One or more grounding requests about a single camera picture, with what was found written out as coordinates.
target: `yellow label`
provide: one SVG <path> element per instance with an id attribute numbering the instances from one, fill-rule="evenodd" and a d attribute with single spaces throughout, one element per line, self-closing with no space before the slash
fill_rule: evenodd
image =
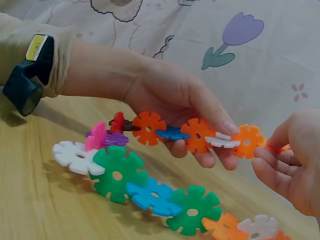
<path id="1" fill-rule="evenodd" d="M 39 53 L 42 49 L 42 47 L 44 46 L 46 40 L 47 40 L 48 36 L 47 35 L 34 35 L 28 51 L 26 52 L 25 55 L 25 59 L 29 60 L 29 61 L 37 61 L 38 57 L 39 57 Z"/>

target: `orange toy piece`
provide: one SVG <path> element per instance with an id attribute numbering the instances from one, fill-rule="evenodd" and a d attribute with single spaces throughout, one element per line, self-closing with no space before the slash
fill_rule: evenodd
<path id="1" fill-rule="evenodd" d="M 274 239 L 272 239 L 272 238 L 264 238 L 263 240 L 291 240 L 291 237 L 285 236 L 283 231 L 279 231 Z"/>
<path id="2" fill-rule="evenodd" d="M 245 124 L 239 127 L 238 133 L 231 136 L 232 141 L 241 142 L 239 146 L 233 148 L 233 152 L 238 158 L 252 159 L 254 157 L 255 148 L 265 141 L 264 135 L 259 132 L 260 129 L 257 126 L 252 125 L 249 128 L 249 125 Z"/>
<path id="3" fill-rule="evenodd" d="M 237 229 L 238 220 L 235 216 L 225 213 L 219 221 L 203 218 L 204 228 L 212 232 L 215 240 L 248 240 L 249 234 Z"/>
<path id="4" fill-rule="evenodd" d="M 268 147 L 267 146 L 267 139 L 265 139 L 263 143 L 259 144 L 259 146 L 268 148 L 270 151 L 275 152 L 275 153 L 281 153 L 281 152 L 284 152 L 284 151 L 291 150 L 291 147 L 290 147 L 289 144 L 285 145 L 283 148 L 280 148 L 280 149 Z"/>
<path id="5" fill-rule="evenodd" d="M 181 133 L 189 134 L 190 138 L 185 140 L 187 150 L 191 153 L 203 154 L 208 152 L 208 147 L 212 147 L 205 140 L 205 137 L 215 137 L 216 131 L 204 119 L 192 118 L 181 126 Z"/>
<path id="6" fill-rule="evenodd" d="M 133 119 L 132 125 L 141 128 L 138 131 L 133 130 L 133 136 L 139 136 L 138 142 L 143 145 L 146 145 L 148 142 L 149 146 L 157 145 L 157 139 L 160 141 L 163 140 L 156 134 L 156 130 L 167 129 L 165 121 L 161 120 L 161 116 L 159 114 L 154 112 L 150 113 L 148 111 L 139 113 L 139 115 Z"/>

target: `fingernail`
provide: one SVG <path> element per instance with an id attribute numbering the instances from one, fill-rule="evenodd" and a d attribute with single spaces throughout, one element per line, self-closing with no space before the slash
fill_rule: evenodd
<path id="1" fill-rule="evenodd" d="M 230 134 L 239 132 L 239 128 L 231 120 L 225 120 L 223 126 Z"/>

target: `purple toy piece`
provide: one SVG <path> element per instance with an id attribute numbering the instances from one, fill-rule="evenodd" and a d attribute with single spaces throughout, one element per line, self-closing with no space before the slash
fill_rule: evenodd
<path id="1" fill-rule="evenodd" d="M 88 137 L 90 136 L 91 133 L 88 131 L 85 136 Z M 102 146 L 104 147 L 109 147 L 109 146 L 120 146 L 124 147 L 129 143 L 129 138 L 123 135 L 120 132 L 115 132 L 111 133 L 110 131 L 107 131 L 107 135 L 105 140 L 101 143 Z"/>

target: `white toy piece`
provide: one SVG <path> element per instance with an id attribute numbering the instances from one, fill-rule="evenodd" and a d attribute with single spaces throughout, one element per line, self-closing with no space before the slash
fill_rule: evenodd
<path id="1" fill-rule="evenodd" d="M 231 141 L 230 136 L 224 135 L 220 132 L 216 133 L 215 137 L 206 136 L 204 140 L 211 144 L 213 147 L 217 148 L 225 148 L 225 149 L 232 149 L 234 147 L 238 147 L 240 145 L 240 141 Z"/>
<path id="2" fill-rule="evenodd" d="M 237 226 L 238 230 L 249 234 L 248 240 L 274 239 L 278 233 L 278 221 L 267 215 L 257 215 L 254 222 L 246 219 Z"/>
<path id="3" fill-rule="evenodd" d="M 98 150 L 92 149 L 85 151 L 83 143 L 71 141 L 61 141 L 53 146 L 53 154 L 55 160 L 64 167 L 76 174 L 87 175 L 88 173 L 98 176 L 105 173 L 102 166 L 94 163 L 94 155 Z"/>

